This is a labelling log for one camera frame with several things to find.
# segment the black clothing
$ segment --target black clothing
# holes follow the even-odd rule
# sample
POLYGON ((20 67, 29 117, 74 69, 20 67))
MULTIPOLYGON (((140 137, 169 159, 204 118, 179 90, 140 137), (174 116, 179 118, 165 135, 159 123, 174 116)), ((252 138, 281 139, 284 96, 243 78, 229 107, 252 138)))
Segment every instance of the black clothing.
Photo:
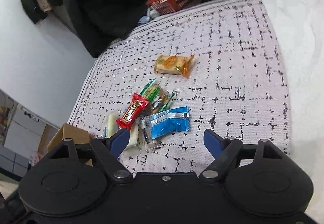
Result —
POLYGON ((63 0, 84 46, 98 57, 116 38, 126 38, 145 14, 148 0, 63 0))
POLYGON ((21 0, 21 4, 33 23, 36 24, 39 20, 46 19, 47 14, 40 9, 37 0, 21 0))

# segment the snack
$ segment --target snack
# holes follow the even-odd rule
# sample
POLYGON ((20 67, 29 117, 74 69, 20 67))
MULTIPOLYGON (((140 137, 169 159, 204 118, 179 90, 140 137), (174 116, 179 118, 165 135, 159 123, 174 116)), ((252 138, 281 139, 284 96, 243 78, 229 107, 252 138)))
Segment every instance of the snack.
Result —
POLYGON ((152 115, 151 127, 152 139, 173 131, 189 131, 188 107, 174 108, 152 115))
POLYGON ((154 65, 154 73, 177 74, 188 77, 193 58, 194 55, 190 57, 161 55, 154 65))
POLYGON ((161 145, 158 143, 158 141, 153 140, 152 136, 151 136, 151 130, 152 130, 151 116, 145 116, 140 121, 140 128, 141 128, 142 133, 143 133, 144 150, 145 151, 161 147, 161 145))
POLYGON ((132 125, 132 128, 129 132, 129 142, 128 145, 126 146, 125 150, 129 148, 135 148, 137 147, 138 143, 138 122, 135 122, 132 125))
POLYGON ((119 124, 119 126, 122 128, 127 128, 130 131, 132 124, 135 122, 140 112, 145 109, 148 103, 149 101, 147 99, 144 99, 142 96, 134 93, 132 103, 124 115, 116 120, 117 124, 119 124))
POLYGON ((115 133, 118 132, 118 124, 116 124, 116 119, 118 119, 119 114, 117 111, 112 111, 110 112, 106 119, 105 119, 105 128, 103 130, 102 136, 104 138, 110 138, 112 137, 115 133))
POLYGON ((156 79, 151 79, 140 95, 150 102, 148 114, 156 114, 170 107, 174 92, 168 94, 157 84, 156 79))

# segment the clear plastic wrapper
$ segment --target clear plastic wrapper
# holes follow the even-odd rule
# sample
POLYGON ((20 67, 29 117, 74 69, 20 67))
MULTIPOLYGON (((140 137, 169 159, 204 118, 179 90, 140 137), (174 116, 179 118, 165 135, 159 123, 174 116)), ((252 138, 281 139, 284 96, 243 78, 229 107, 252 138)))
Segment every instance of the clear plastic wrapper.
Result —
POLYGON ((154 73, 189 76, 194 55, 189 57, 161 55, 154 65, 154 73))
POLYGON ((156 139, 167 133, 189 131, 188 107, 162 111, 151 116, 151 138, 156 139))
POLYGON ((144 150, 148 151, 151 149, 156 149, 156 148, 160 148, 161 145, 159 144, 159 142, 155 139, 152 139, 152 135, 151 135, 151 130, 152 130, 152 126, 151 126, 151 116, 145 116, 143 117, 143 119, 141 119, 140 121, 140 130, 142 132, 143 135, 143 148, 144 150))
POLYGON ((28 159, 28 163, 31 164, 31 166, 35 166, 42 158, 42 154, 33 152, 28 159))

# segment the bed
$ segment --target bed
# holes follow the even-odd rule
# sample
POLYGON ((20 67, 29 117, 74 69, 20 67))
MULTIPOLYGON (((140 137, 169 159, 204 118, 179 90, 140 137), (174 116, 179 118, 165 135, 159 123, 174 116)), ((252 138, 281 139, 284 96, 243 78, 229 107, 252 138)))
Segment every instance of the bed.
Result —
POLYGON ((199 174, 213 160, 203 145, 207 128, 244 143, 267 138, 310 175, 315 194, 307 213, 323 222, 321 2, 215 0, 138 27, 97 59, 69 123, 101 136, 106 115, 124 112, 132 94, 156 77, 176 93, 173 107, 189 107, 191 129, 162 138, 161 149, 123 152, 130 172, 199 174), (191 53, 188 79, 152 71, 161 54, 191 53))

